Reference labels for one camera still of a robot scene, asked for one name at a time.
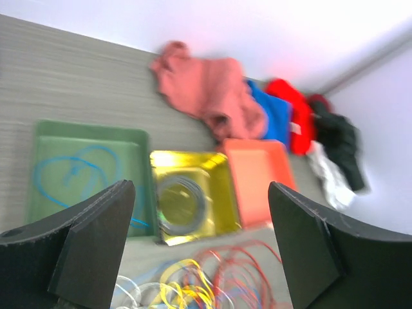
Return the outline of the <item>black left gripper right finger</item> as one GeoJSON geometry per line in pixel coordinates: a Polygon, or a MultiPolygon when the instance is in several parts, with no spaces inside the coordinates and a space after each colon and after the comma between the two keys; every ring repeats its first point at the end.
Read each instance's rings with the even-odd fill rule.
{"type": "Polygon", "coordinates": [[[411,236],[272,182],[268,201],[294,308],[411,308],[411,236]]]}

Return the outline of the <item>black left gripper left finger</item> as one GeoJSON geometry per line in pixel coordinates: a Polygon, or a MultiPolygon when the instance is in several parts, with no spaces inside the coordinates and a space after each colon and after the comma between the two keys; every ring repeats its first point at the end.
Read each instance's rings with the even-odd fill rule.
{"type": "Polygon", "coordinates": [[[134,202],[122,180],[1,233],[1,308],[109,308],[134,202]]]}

